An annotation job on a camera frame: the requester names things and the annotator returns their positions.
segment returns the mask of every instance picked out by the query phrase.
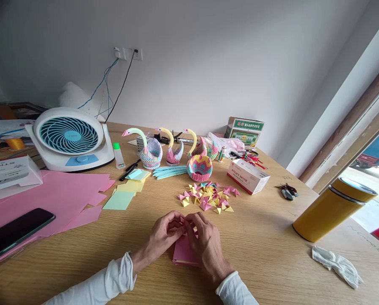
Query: black pen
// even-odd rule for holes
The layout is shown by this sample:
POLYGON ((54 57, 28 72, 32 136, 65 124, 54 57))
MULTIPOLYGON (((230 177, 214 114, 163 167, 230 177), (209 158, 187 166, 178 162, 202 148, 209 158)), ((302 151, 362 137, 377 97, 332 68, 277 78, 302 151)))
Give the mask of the black pen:
POLYGON ((140 159, 138 159, 137 162, 133 163, 133 164, 130 165, 128 168, 126 168, 126 172, 123 174, 123 176, 120 177, 119 181, 124 181, 124 180, 126 179, 126 177, 127 177, 128 175, 130 175, 130 173, 131 173, 135 168, 137 168, 139 161, 140 161, 140 159))

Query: white sleeve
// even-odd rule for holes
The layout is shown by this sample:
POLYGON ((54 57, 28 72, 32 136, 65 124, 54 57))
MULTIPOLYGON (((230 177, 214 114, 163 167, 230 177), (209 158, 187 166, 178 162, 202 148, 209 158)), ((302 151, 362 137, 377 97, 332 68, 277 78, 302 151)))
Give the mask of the white sleeve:
POLYGON ((257 304, 256 299, 239 277, 239 273, 234 271, 216 289, 216 294, 220 297, 224 305, 237 304, 257 304))
POLYGON ((133 262, 129 253, 112 260, 86 281, 46 301, 43 305, 104 305, 119 293, 133 290, 137 275, 133 278, 133 262))

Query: black cable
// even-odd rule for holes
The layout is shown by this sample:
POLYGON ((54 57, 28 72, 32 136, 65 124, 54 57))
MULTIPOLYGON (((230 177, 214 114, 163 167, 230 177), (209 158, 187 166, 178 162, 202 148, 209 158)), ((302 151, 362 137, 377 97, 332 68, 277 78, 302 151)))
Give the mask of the black cable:
POLYGON ((122 88, 120 89, 119 95, 117 96, 117 98, 116 98, 116 101, 114 102, 113 108, 112 108, 112 110, 110 111, 110 113, 109 113, 108 117, 106 118, 106 120, 105 120, 105 123, 104 123, 104 124, 106 124, 106 122, 108 121, 108 119, 109 119, 110 115, 111 115, 111 114, 112 114, 112 112, 113 112, 113 109, 116 107, 116 104, 117 104, 117 101, 119 100, 119 96, 120 96, 120 94, 122 94, 122 91, 123 91, 123 88, 124 88, 124 84, 126 83, 126 79, 127 79, 127 76, 129 75, 129 71, 130 71, 131 63, 133 62, 134 53, 138 53, 138 50, 137 50, 137 49, 135 49, 135 50, 133 51, 133 54, 132 54, 132 56, 131 56, 130 65, 129 65, 129 68, 127 69, 126 77, 124 78, 124 81, 123 81, 123 85, 122 85, 122 88))

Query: origami basket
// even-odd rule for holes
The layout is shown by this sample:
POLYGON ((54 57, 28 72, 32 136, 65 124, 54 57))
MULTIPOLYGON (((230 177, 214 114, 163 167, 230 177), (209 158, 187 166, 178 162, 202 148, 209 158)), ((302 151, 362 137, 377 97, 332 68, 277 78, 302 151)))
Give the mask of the origami basket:
POLYGON ((205 182, 212 174, 212 160, 206 155, 195 155, 189 159, 186 169, 193 181, 205 182))
POLYGON ((140 159, 145 169, 153 170, 160 167, 163 158, 163 150, 160 143, 153 139, 147 143, 147 146, 141 151, 140 159))

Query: glue stick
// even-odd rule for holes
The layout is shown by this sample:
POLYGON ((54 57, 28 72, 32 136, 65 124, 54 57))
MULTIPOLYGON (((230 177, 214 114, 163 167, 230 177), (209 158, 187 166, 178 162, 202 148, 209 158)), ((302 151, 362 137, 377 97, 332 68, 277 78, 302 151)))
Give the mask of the glue stick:
POLYGON ((226 153, 226 146, 223 146, 219 153, 218 162, 223 162, 225 153, 226 153))
POLYGON ((122 156, 122 151, 120 150, 120 145, 119 143, 113 143, 113 151, 114 151, 114 158, 116 160, 116 168, 117 169, 122 169, 125 166, 123 156, 122 156))

